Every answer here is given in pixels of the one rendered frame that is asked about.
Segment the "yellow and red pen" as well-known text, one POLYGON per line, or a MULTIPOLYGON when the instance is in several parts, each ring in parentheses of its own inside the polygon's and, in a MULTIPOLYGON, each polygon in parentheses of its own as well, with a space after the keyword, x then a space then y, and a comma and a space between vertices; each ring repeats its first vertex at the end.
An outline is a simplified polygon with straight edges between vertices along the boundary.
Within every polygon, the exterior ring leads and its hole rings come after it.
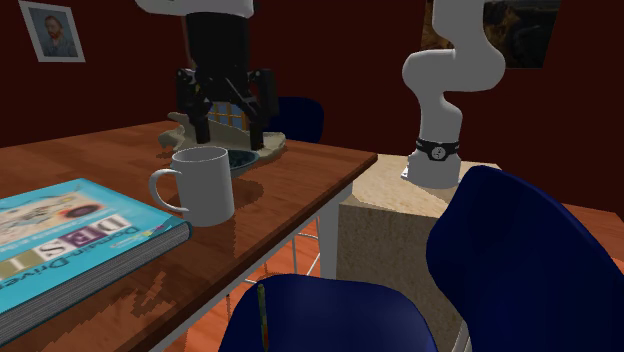
POLYGON ((260 283, 257 286, 257 296, 258 296, 258 308, 259 308, 259 314, 260 314, 262 345, 263 345, 264 352, 268 352, 269 338, 268 338, 268 317, 267 317, 267 311, 266 311, 266 290, 262 283, 260 283))

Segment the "dark blue bowl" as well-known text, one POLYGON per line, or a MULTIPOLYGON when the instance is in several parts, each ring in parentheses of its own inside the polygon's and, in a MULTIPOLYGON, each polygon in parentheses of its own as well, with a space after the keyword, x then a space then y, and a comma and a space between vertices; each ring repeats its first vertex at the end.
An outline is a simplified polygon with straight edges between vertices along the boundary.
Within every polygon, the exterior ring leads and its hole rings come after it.
POLYGON ((250 150, 228 149, 228 159, 231 177, 237 178, 259 160, 259 154, 250 150))

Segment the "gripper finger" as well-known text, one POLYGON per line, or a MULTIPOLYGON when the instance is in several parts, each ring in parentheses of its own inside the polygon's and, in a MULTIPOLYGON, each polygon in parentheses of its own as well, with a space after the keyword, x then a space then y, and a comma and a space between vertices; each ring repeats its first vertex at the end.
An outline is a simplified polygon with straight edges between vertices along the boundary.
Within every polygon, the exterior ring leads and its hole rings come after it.
POLYGON ((257 69, 225 78, 229 87, 229 101, 238 106, 248 119, 250 148, 264 147, 263 129, 270 119, 279 114, 275 74, 270 69, 257 69))
POLYGON ((206 102, 193 70, 179 68, 176 71, 176 101, 177 108, 188 116, 194 127, 197 143, 208 143, 210 133, 206 115, 210 110, 210 103, 206 102))

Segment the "white mug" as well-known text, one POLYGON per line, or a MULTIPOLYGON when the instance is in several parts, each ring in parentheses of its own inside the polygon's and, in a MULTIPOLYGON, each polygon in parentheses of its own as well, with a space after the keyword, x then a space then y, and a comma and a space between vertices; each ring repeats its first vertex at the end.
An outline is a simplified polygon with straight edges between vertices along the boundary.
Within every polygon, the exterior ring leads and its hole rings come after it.
POLYGON ((201 146, 176 152, 169 169, 155 171, 148 187, 160 206, 181 212, 195 227, 210 227, 228 221, 235 206, 228 151, 222 147, 201 146), (180 207, 163 201, 157 190, 160 176, 174 174, 180 207))

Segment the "framed portrait wall picture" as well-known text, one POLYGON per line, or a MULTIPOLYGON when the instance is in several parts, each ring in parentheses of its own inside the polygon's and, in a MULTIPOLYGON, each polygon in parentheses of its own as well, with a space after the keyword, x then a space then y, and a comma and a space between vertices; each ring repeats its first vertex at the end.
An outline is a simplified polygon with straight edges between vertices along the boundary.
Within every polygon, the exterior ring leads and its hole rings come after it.
POLYGON ((18 3, 39 62, 85 62, 69 7, 25 0, 18 3))

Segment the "dark blue chair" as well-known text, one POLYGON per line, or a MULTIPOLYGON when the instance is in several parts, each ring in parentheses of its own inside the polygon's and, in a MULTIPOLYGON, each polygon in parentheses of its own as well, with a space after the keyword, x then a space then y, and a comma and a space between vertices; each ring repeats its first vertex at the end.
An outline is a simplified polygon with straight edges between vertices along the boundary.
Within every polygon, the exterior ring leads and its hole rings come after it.
POLYGON ((268 346, 252 286, 236 305, 218 352, 438 352, 417 307, 396 290, 297 274, 259 284, 265 288, 268 346))
POLYGON ((318 143, 324 127, 324 110, 313 99, 296 96, 279 98, 279 114, 270 119, 265 132, 281 132, 287 139, 318 143))
POLYGON ((472 352, 624 352, 624 273, 565 207, 516 176, 470 168, 426 261, 472 352))

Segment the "beige robot stand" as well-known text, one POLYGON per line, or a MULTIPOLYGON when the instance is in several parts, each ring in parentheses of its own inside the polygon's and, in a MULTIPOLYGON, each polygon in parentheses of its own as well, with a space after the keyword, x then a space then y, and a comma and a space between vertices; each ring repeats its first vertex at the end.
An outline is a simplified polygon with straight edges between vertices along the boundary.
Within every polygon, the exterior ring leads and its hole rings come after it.
POLYGON ((426 320, 439 352, 471 352, 466 324, 438 289, 426 242, 456 189, 416 186, 400 177, 405 156, 380 154, 339 205, 337 272, 342 280, 394 289, 426 320))

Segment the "wooden table with white legs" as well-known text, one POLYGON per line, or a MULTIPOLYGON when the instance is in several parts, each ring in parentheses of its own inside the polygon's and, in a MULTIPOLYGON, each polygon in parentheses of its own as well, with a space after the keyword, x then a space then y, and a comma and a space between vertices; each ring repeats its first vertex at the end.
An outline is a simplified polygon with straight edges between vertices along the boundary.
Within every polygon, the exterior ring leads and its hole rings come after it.
MULTIPOLYGON (((144 203, 168 166, 164 122, 0 148, 0 198, 86 178, 144 203)), ((233 217, 0 348, 0 352, 161 351, 308 222, 321 225, 321 273, 336 274, 338 207, 373 152, 288 141, 232 183, 233 217)))

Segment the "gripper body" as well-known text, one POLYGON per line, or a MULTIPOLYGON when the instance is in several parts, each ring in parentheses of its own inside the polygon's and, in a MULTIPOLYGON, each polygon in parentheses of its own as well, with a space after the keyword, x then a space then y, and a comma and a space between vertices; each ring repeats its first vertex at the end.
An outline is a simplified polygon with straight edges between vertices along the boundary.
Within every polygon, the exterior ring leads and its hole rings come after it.
POLYGON ((237 15, 196 12, 186 16, 195 79, 208 99, 250 97, 249 23, 237 15))

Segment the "teal hardcover book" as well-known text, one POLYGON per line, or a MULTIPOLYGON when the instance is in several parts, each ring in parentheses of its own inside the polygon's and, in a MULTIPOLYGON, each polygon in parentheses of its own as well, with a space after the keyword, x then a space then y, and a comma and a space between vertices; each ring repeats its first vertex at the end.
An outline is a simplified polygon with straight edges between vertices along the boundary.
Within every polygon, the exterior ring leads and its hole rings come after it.
POLYGON ((0 199, 0 346, 191 231, 176 216, 83 178, 0 199))

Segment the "dark landscape wall picture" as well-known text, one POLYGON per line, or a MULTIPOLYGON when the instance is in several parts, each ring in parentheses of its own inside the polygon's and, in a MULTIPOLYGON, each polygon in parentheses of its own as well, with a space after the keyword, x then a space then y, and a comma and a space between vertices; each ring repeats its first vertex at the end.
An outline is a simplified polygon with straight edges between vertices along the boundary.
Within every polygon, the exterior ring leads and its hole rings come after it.
POLYGON ((538 69, 561 0, 426 0, 423 52, 448 52, 462 65, 538 69))

